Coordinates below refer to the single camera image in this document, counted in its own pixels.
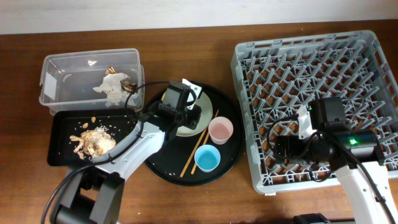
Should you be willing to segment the pink cup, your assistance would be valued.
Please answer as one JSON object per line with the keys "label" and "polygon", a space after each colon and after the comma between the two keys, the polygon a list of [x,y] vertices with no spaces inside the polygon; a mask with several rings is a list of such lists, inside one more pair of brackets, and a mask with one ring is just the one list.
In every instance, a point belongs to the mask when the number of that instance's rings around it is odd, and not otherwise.
{"label": "pink cup", "polygon": [[211,140],[218,145],[228,141],[234,131],[232,122],[223,116],[213,118],[208,126]]}

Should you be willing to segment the blue cup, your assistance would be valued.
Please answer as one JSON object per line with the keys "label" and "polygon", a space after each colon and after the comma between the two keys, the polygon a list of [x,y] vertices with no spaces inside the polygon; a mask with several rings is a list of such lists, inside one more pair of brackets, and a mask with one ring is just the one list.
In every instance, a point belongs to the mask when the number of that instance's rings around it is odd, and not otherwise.
{"label": "blue cup", "polygon": [[195,164],[203,172],[212,172],[221,161],[219,150],[212,145],[200,146],[194,155]]}

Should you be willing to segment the white paper waste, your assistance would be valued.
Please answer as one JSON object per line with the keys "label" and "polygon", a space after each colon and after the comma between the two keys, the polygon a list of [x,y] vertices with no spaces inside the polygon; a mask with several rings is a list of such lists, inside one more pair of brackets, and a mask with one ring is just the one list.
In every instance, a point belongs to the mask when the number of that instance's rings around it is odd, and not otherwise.
{"label": "white paper waste", "polygon": [[107,107],[118,106],[123,98],[127,98],[132,93],[137,84],[130,81],[127,74],[117,73],[112,66],[105,71],[105,74],[102,84],[93,87],[93,90],[97,93],[106,94],[105,105]]}

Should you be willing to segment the food scraps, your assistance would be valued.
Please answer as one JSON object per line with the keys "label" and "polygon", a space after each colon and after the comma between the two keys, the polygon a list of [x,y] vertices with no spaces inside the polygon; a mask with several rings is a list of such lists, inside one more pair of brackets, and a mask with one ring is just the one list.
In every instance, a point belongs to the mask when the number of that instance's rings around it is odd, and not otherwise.
{"label": "food scraps", "polygon": [[81,127],[83,132],[79,136],[71,135],[70,141],[78,142],[73,152],[81,160],[86,158],[93,159],[109,152],[116,146],[116,140],[107,133],[108,128],[102,124],[89,128],[89,123],[84,123]]}

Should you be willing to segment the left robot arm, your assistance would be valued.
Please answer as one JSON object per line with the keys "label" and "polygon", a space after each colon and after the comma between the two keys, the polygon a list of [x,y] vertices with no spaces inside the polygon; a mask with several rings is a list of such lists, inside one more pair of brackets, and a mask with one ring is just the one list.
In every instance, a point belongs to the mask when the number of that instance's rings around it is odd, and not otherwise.
{"label": "left robot arm", "polygon": [[136,127],[112,150],[92,161],[69,166],[48,200],[41,221],[117,223],[125,182],[175,136],[179,127],[157,110],[142,114]]}

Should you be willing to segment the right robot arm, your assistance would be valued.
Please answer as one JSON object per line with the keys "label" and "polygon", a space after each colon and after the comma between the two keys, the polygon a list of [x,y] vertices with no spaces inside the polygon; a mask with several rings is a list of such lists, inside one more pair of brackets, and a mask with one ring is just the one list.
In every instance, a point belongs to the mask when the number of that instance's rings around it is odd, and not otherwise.
{"label": "right robot arm", "polygon": [[273,152],[280,161],[291,164],[329,164],[349,199],[356,223],[397,223],[386,159],[372,131],[316,131],[305,139],[277,136]]}

